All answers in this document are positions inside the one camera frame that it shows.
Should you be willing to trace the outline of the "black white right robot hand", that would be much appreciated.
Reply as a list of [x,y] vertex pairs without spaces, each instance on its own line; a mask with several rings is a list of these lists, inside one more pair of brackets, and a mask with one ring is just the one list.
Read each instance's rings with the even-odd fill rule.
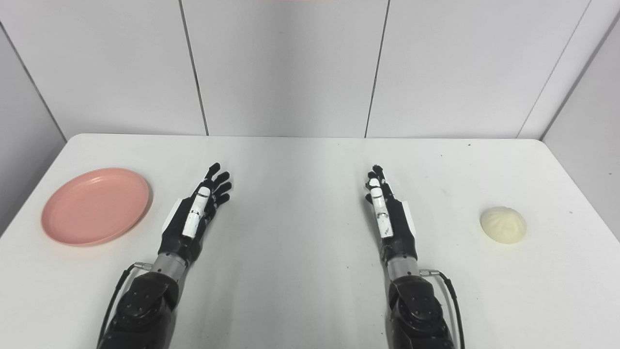
[[365,185],[368,190],[365,199],[373,207],[379,229],[381,246],[379,255],[383,263],[399,258],[418,259],[416,239],[408,219],[409,211],[403,201],[394,196],[379,165],[373,165]]

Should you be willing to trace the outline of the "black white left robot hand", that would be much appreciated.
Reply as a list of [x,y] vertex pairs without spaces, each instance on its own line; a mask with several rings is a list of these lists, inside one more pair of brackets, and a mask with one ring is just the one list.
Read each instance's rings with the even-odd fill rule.
[[206,227],[230,200],[231,188],[230,173],[222,172],[219,162],[213,163],[193,193],[174,204],[162,227],[158,254],[179,257],[190,267],[202,252]]

